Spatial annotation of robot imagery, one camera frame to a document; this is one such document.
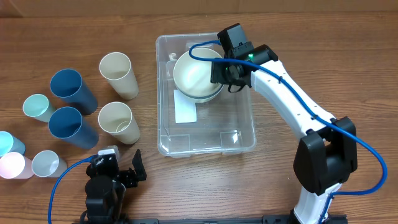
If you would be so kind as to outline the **dark blue bowl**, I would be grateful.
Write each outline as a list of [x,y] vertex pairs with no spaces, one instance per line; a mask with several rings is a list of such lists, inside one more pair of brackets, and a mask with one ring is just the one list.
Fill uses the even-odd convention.
[[198,84],[176,86],[186,99],[195,103],[206,103],[214,99],[223,89],[221,84]]

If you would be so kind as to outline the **cream bowl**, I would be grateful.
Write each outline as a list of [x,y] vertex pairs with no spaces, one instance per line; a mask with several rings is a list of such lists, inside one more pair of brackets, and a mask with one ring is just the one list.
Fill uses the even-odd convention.
[[174,66],[175,86],[210,84],[211,62],[194,59],[185,52]]

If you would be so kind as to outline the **light blue small cup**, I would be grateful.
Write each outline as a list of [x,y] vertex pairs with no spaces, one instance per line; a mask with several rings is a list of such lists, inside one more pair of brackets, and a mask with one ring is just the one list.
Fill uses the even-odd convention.
[[7,131],[0,132],[0,156],[9,152],[25,154],[25,144]]

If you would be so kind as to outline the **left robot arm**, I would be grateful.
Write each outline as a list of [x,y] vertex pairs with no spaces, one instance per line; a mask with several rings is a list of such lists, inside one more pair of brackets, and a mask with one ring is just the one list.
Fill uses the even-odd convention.
[[132,168],[120,170],[118,150],[100,151],[90,164],[86,174],[90,177],[85,185],[86,211],[81,223],[129,223],[128,215],[122,213],[123,199],[128,188],[137,187],[145,181],[147,174],[142,163],[141,151],[137,150],[132,158]]

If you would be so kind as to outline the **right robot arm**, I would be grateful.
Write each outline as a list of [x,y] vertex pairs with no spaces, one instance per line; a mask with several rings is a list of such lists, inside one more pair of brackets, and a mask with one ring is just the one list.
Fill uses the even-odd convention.
[[266,98],[298,139],[294,172],[302,185],[289,223],[347,223],[329,216],[332,197],[358,168],[356,128],[318,106],[290,77],[267,46],[223,44],[224,57],[212,64],[211,82],[253,88]]

